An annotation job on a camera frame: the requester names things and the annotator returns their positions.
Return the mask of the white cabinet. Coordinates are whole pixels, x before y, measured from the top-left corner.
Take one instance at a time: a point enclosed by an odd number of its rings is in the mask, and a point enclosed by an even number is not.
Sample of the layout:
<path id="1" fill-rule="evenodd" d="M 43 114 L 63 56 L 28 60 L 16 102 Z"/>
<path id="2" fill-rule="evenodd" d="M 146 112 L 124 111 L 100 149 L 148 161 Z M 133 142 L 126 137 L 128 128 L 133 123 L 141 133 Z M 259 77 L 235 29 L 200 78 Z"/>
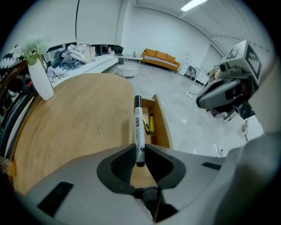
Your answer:
<path id="1" fill-rule="evenodd" d="M 205 71 L 203 71 L 198 67 L 195 67 L 195 70 L 196 70 L 195 80 L 202 83 L 203 85 L 206 85 L 208 83 L 209 76 L 206 74 Z"/>

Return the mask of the wooden shelf unit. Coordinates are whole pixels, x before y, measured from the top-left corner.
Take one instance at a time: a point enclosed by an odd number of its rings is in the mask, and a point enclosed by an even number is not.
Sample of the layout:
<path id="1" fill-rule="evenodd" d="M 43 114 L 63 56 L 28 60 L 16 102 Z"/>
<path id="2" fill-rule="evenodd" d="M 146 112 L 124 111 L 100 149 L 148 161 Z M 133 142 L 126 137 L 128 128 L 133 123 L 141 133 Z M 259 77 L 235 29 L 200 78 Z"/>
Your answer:
<path id="1" fill-rule="evenodd" d="M 31 81 L 27 62 L 9 68 L 0 80 L 0 156 L 5 156 L 6 146 L 16 120 L 37 95 Z"/>

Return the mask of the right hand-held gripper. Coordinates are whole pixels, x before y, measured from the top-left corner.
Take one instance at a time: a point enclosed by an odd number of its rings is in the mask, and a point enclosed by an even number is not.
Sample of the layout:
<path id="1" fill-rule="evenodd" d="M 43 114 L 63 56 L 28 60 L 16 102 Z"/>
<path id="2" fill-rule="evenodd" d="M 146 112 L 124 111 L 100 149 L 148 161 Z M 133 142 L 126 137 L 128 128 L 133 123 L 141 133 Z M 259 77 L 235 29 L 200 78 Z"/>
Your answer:
<path id="1" fill-rule="evenodd" d="M 218 79 L 202 88 L 197 106 L 218 113 L 236 112 L 243 119 L 254 116 L 249 99 L 259 88 L 262 64 L 248 41 L 234 45 L 219 67 Z"/>

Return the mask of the wooden table drawer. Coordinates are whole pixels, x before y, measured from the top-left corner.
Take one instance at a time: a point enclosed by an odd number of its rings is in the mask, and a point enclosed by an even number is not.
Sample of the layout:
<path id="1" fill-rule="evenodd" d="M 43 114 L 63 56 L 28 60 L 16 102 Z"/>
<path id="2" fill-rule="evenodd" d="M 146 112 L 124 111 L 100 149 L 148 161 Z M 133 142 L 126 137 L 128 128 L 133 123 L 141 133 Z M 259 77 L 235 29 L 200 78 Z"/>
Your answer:
<path id="1" fill-rule="evenodd" d="M 142 110 L 146 122 L 149 124 L 151 113 L 154 122 L 154 132 L 148 134 L 144 131 L 145 143 L 173 149 L 169 126 L 158 96 L 155 94 L 152 98 L 142 98 Z"/>

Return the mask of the orange sofa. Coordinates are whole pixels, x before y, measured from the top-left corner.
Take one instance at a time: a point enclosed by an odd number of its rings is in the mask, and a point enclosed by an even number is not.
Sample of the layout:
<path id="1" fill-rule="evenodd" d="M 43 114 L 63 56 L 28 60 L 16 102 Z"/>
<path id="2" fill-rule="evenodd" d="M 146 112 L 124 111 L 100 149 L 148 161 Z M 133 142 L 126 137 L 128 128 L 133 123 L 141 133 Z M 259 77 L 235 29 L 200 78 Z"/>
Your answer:
<path id="1" fill-rule="evenodd" d="M 150 60 L 143 60 L 142 59 L 141 60 L 142 62 L 147 62 L 147 63 L 150 63 L 150 64 L 158 65 L 158 66 L 170 69 L 170 70 L 174 71 L 175 73 L 177 73 L 178 70 L 179 70 L 180 63 L 176 61 L 175 57 L 173 57 L 173 56 L 171 56 L 167 53 L 163 53 L 163 52 L 160 52 L 160 51 L 156 51 L 156 50 L 146 48 L 142 53 L 142 57 L 144 57 L 145 55 L 152 56 L 152 57 L 155 57 L 155 58 L 159 58 L 159 59 L 162 59 L 162 60 L 165 60 L 165 61 L 169 61 L 171 63 L 177 64 L 178 67 L 174 67 L 174 66 L 171 66 L 171 65 L 168 65 L 168 64 L 165 64 L 165 63 L 162 63 L 162 62 L 158 62 L 158 61 L 150 61 Z"/>

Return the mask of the wooden coffee table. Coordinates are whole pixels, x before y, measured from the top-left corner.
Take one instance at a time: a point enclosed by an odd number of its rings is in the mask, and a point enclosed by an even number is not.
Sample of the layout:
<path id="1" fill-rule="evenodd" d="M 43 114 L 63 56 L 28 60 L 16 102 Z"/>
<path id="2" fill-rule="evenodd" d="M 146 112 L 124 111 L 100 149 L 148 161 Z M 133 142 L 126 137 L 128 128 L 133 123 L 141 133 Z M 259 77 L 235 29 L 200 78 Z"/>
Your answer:
<path id="1" fill-rule="evenodd" d="M 14 189 L 22 195 L 72 159 L 134 143 L 132 83 L 115 74 L 84 74 L 54 88 L 28 116 L 14 153 Z"/>

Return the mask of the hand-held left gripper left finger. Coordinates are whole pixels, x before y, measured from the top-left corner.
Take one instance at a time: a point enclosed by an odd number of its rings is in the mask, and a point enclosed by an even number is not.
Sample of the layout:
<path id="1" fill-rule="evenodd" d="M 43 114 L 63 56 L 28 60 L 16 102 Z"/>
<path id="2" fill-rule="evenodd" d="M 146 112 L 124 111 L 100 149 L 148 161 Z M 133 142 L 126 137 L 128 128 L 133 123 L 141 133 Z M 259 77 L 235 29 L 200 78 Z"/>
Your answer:
<path id="1" fill-rule="evenodd" d="M 26 195 L 27 211 L 41 225 L 152 225 L 131 185 L 135 145 L 73 159 Z"/>

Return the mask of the white vase with flowers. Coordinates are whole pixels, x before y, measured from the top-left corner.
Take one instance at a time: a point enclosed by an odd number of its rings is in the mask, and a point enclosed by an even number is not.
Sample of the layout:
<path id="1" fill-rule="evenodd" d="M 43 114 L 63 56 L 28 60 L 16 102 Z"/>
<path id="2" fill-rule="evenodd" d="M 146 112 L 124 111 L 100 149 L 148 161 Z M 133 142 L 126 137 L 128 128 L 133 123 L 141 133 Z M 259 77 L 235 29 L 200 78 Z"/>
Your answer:
<path id="1" fill-rule="evenodd" d="M 20 44 L 20 53 L 24 60 L 27 61 L 29 75 L 35 90 L 45 101 L 54 95 L 52 85 L 42 64 L 42 55 L 48 49 L 48 39 L 45 37 L 32 36 Z"/>

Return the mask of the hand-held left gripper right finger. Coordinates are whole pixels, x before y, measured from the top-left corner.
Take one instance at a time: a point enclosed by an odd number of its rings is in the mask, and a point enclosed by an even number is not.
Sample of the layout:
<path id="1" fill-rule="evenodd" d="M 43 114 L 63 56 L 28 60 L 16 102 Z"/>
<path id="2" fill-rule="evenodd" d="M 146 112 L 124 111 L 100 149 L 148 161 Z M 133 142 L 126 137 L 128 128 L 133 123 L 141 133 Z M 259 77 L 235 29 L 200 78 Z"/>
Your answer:
<path id="1" fill-rule="evenodd" d="M 215 222 L 230 180 L 230 158 L 145 146 L 145 163 L 158 185 L 155 222 Z"/>

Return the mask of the slim yellow black cutter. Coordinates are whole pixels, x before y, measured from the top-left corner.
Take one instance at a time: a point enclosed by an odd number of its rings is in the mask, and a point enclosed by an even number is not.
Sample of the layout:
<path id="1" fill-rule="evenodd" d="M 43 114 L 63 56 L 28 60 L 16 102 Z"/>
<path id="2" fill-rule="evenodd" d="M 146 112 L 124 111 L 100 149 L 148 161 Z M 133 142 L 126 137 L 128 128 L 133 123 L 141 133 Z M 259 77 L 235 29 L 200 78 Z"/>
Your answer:
<path id="1" fill-rule="evenodd" d="M 151 133 L 151 130 L 150 130 L 150 127 L 145 119 L 145 117 L 143 117 L 143 123 L 144 123 L 144 128 L 145 128 L 145 131 L 147 134 L 150 134 Z"/>

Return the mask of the black chair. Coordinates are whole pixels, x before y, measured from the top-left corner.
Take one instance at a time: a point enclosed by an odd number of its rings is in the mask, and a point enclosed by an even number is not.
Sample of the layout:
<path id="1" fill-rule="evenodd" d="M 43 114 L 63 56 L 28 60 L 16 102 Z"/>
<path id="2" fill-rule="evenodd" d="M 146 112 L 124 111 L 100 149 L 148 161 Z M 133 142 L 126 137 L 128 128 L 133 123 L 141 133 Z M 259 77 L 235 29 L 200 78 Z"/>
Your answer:
<path id="1" fill-rule="evenodd" d="M 184 75 L 188 76 L 192 80 L 195 80 L 196 73 L 197 73 L 196 69 L 193 66 L 190 65 Z"/>

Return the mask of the person's left black shoe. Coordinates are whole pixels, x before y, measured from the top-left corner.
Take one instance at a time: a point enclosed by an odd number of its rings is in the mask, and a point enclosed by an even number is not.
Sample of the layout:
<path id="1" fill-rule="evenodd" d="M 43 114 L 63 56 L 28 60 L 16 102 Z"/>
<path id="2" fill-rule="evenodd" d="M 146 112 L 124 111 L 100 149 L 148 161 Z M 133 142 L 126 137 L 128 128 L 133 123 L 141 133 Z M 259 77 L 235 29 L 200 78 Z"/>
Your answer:
<path id="1" fill-rule="evenodd" d="M 137 188 L 133 196 L 140 199 L 144 206 L 154 213 L 158 205 L 158 191 L 157 187 Z"/>

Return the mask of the black white marker pen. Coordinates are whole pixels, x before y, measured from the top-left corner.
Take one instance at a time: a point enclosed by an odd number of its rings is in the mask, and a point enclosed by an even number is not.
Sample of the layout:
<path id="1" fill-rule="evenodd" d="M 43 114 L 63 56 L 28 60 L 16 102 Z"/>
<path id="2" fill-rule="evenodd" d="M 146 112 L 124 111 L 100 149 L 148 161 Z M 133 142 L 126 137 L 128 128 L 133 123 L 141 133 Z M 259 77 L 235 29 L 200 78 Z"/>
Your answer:
<path id="1" fill-rule="evenodd" d="M 135 101 L 135 144 L 136 144 L 136 164 L 138 167 L 145 166 L 145 142 L 142 98 L 140 95 L 134 97 Z"/>

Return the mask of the pile of clothes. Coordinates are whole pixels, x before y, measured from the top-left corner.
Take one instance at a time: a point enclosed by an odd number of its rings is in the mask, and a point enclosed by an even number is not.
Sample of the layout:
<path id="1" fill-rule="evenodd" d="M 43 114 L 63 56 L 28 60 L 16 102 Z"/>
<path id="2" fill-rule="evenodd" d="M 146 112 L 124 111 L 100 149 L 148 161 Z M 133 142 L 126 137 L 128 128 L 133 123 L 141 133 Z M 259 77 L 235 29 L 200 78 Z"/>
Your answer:
<path id="1" fill-rule="evenodd" d="M 89 44 L 70 44 L 66 50 L 58 51 L 54 54 L 54 60 L 47 68 L 49 81 L 54 83 L 68 76 L 68 71 L 94 62 L 95 58 L 96 50 L 94 46 Z"/>

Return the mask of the black white patterned blanket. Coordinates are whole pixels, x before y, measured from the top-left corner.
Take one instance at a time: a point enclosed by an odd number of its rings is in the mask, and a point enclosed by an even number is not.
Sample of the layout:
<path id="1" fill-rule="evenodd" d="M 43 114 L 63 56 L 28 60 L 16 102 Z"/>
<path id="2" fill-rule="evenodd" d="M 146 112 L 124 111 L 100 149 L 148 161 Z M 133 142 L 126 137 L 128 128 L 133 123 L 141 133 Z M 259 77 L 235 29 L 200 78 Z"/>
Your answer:
<path id="1" fill-rule="evenodd" d="M 14 46 L 1 60 L 0 69 L 9 69 L 24 61 L 19 45 Z"/>

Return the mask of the ceiling light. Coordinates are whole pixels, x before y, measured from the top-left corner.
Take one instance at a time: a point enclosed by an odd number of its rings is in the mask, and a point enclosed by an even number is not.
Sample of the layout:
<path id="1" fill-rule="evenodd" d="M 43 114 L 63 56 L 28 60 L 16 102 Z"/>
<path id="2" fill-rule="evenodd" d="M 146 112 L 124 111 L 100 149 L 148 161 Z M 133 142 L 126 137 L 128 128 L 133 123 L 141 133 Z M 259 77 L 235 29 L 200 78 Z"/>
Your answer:
<path id="1" fill-rule="evenodd" d="M 201 5 L 208 0 L 191 0 L 189 3 L 185 4 L 182 8 L 181 11 L 186 12 L 194 7 L 197 7 L 198 5 Z"/>

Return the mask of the striped throw blanket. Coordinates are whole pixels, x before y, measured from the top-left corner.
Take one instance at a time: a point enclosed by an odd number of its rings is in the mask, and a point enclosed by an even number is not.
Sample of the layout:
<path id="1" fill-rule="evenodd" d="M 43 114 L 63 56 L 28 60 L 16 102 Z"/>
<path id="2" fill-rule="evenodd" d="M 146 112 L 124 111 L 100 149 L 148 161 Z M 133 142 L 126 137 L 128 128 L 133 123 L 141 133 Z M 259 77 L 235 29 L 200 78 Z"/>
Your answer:
<path id="1" fill-rule="evenodd" d="M 158 62 L 162 62 L 162 63 L 168 64 L 168 65 L 174 66 L 174 67 L 178 67 L 177 64 L 174 64 L 174 63 L 171 63 L 169 61 L 165 61 L 165 60 L 162 60 L 162 59 L 159 59 L 159 58 L 155 58 L 155 57 L 152 57 L 152 56 L 145 55 L 143 57 L 143 60 L 158 61 Z"/>

